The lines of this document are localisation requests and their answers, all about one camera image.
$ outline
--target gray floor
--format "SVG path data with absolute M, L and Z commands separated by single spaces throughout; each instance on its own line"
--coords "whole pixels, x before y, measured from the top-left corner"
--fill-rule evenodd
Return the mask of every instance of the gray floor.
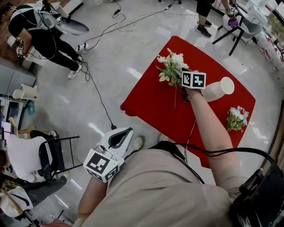
M 106 27 L 123 19 L 123 16 L 112 18 L 118 9 L 115 3 L 102 3 L 99 6 L 93 5 L 90 0 L 84 3 L 73 18 L 86 24 L 90 32 L 81 36 L 62 37 L 73 47 L 83 44 L 90 37 L 100 35 Z M 121 0 L 119 3 L 122 7 L 121 13 L 130 19 L 144 13 L 163 10 L 171 1 L 159 3 L 156 0 Z M 255 97 L 256 105 L 253 113 L 250 113 L 252 117 L 239 146 L 267 151 L 275 132 L 282 100 L 281 93 L 272 79 L 272 67 L 259 51 L 259 47 L 253 43 L 246 46 L 240 41 L 231 57 L 228 53 L 233 46 L 232 37 L 212 45 L 215 38 L 224 33 L 222 30 L 217 33 L 221 17 L 215 12 L 210 13 L 209 20 L 213 26 L 209 28 L 212 37 L 208 39 L 195 31 L 195 10 L 196 2 L 193 0 L 184 0 L 182 5 L 175 3 L 168 13 L 191 16 L 156 14 L 139 21 L 135 31 L 114 31 L 105 35 L 96 50 L 83 55 L 89 63 L 89 70 L 113 123 L 117 127 L 132 127 L 134 137 L 145 136 L 145 147 L 156 143 L 160 134 L 156 129 L 138 117 L 125 115 L 119 107 L 169 38 L 177 35 L 218 61 Z M 88 44 L 94 45 L 96 41 L 97 39 Z M 73 80 L 68 80 L 68 74 L 68 69 L 51 62 L 47 62 L 38 71 L 36 76 L 40 100 L 35 104 L 35 115 L 24 116 L 23 127 L 32 123 L 40 130 L 55 129 L 61 137 L 79 135 L 80 138 L 73 142 L 73 149 L 76 162 L 83 162 L 90 148 L 94 148 L 104 133 L 110 131 L 110 122 L 94 84 L 85 80 L 83 72 Z M 68 143 L 63 145 L 63 150 L 69 166 L 71 159 Z M 189 152 L 188 156 L 189 164 L 201 174 L 205 182 L 213 184 L 211 171 L 202 168 L 196 156 Z M 240 153 L 238 157 L 248 176 L 262 162 L 261 157 L 253 154 Z M 90 177 L 83 168 L 79 168 L 71 171 L 71 178 L 67 186 L 33 210 L 33 218 L 48 222 L 51 220 L 49 215 L 57 216 L 64 209 L 65 216 L 75 220 L 78 203 Z

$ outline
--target beige t-shirt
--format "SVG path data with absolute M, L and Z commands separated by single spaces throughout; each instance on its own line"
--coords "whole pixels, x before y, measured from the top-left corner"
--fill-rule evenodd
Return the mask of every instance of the beige t-shirt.
M 200 184 L 169 152 L 143 150 L 126 161 L 83 225 L 74 226 L 229 227 L 230 205 L 247 179 L 236 168 L 222 178 L 221 187 Z

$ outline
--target black shorts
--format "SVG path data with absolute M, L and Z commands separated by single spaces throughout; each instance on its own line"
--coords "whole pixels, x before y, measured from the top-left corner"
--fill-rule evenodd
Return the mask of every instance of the black shorts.
M 215 0 L 198 0 L 196 12 L 201 16 L 208 17 L 214 2 Z

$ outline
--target red tablecloth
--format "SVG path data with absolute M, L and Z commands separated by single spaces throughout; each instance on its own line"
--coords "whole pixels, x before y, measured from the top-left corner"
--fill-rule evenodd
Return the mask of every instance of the red tablecloth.
M 225 128 L 227 128 L 226 118 L 230 107 L 237 108 L 237 106 L 241 106 L 245 108 L 249 112 L 249 121 L 255 105 L 255 98 L 223 66 L 177 36 L 173 36 L 168 41 L 160 52 L 161 56 L 169 55 L 167 48 L 177 54 L 183 53 L 184 63 L 187 63 L 191 70 L 205 72 L 207 74 L 206 85 L 220 81 L 225 76 L 233 80 L 235 84 L 233 94 L 209 102 L 212 110 Z M 159 82 L 158 75 L 160 71 L 156 68 L 156 65 L 164 68 L 162 63 L 154 59 L 125 102 L 122 103 L 121 110 L 124 110 L 129 116 L 140 117 L 172 140 L 186 143 L 195 121 L 191 104 L 184 103 L 181 89 L 178 87 L 176 109 L 174 109 L 174 87 L 169 86 L 167 82 Z M 237 147 L 240 143 L 246 127 L 243 127 L 243 130 L 243 132 L 231 131 L 229 133 L 234 147 Z M 197 125 L 193 129 L 189 143 L 204 148 Z M 200 158 L 203 167 L 209 168 L 205 154 L 195 150 L 191 150 L 191 152 Z

